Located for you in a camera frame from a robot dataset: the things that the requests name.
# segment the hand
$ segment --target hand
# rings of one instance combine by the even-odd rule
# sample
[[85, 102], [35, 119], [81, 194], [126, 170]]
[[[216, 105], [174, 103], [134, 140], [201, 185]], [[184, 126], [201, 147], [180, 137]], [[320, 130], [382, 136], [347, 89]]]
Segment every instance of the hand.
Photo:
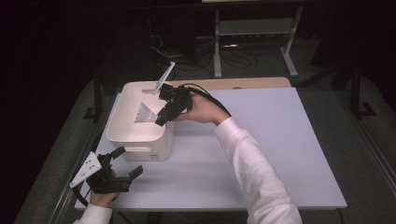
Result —
[[180, 114], [174, 119], [174, 121], [190, 119], [201, 123], [212, 122], [219, 125], [225, 119], [230, 117], [224, 110], [200, 94], [192, 93], [191, 100], [192, 110], [187, 113]]
[[[116, 176], [116, 172], [112, 169], [111, 174]], [[90, 203], [99, 207], [110, 207], [111, 203], [120, 197], [119, 192], [108, 194], [96, 194], [91, 190]]]

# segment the white shirt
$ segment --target white shirt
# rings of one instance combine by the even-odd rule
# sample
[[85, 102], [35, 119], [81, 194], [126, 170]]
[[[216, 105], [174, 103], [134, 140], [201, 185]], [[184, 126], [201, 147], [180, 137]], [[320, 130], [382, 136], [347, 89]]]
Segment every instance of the white shirt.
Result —
[[[247, 223], [303, 223], [296, 204], [291, 202], [284, 184], [256, 140], [233, 118], [224, 120], [215, 129], [215, 135], [233, 164], [247, 205]], [[111, 209], [89, 204], [82, 218], [74, 224], [108, 223], [110, 217]]]

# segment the white table surface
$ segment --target white table surface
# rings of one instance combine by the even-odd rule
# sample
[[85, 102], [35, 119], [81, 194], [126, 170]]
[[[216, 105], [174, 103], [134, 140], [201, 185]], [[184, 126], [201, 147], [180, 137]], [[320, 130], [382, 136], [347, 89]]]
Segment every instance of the white table surface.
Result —
[[[294, 88], [209, 92], [256, 138], [299, 208], [347, 206]], [[245, 210], [233, 167], [213, 134], [214, 128], [213, 124], [177, 122], [168, 160], [126, 161], [120, 156], [112, 161], [118, 176], [127, 176], [140, 164], [144, 168], [130, 191], [122, 193], [112, 208], [129, 211]], [[105, 129], [96, 154], [114, 149], [106, 139]], [[87, 191], [88, 185], [84, 183], [82, 195]], [[77, 202], [76, 208], [85, 207]]]

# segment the white plastic container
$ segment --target white plastic container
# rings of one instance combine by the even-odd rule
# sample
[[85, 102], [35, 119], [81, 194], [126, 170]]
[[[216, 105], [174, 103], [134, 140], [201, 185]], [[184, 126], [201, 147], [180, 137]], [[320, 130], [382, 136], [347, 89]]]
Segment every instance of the white plastic container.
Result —
[[164, 161], [172, 150], [175, 123], [162, 127], [154, 122], [134, 123], [141, 103], [158, 114], [166, 102], [153, 95], [155, 81], [130, 82], [120, 94], [106, 131], [106, 137], [115, 147], [125, 147], [122, 156], [127, 161]]

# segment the person's left hand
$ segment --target person's left hand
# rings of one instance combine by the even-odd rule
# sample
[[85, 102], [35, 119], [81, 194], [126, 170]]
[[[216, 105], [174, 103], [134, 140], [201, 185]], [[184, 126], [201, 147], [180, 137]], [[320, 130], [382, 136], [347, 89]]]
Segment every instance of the person's left hand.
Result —
[[[111, 170], [111, 174], [116, 176], [116, 172]], [[110, 207], [111, 203], [120, 197], [119, 192], [108, 193], [108, 194], [96, 194], [91, 190], [90, 203], [99, 207]]]

